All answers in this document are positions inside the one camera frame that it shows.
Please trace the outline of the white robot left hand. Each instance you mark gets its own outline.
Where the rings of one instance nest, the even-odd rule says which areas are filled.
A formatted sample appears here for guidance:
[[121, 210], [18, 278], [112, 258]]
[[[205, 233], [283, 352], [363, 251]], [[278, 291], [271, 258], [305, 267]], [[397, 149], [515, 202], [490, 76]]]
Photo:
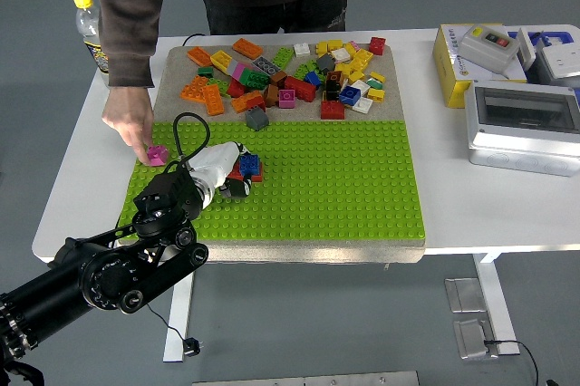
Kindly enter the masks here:
[[[229, 177], [235, 164], [242, 169], [246, 159], [246, 171], [240, 172], [242, 179]], [[259, 173], [257, 155], [252, 154], [242, 143], [229, 141], [205, 147], [188, 160], [189, 174], [196, 186], [205, 194], [207, 206], [216, 190], [224, 198], [246, 198], [252, 188], [252, 176]]]

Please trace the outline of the person's right hand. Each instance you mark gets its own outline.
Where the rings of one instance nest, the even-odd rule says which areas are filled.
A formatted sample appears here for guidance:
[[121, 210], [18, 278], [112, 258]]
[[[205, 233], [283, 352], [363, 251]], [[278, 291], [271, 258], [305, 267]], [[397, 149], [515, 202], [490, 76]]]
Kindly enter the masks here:
[[111, 87], [102, 120], [116, 130], [137, 159], [149, 166], [147, 150], [153, 146], [153, 109], [147, 88]]

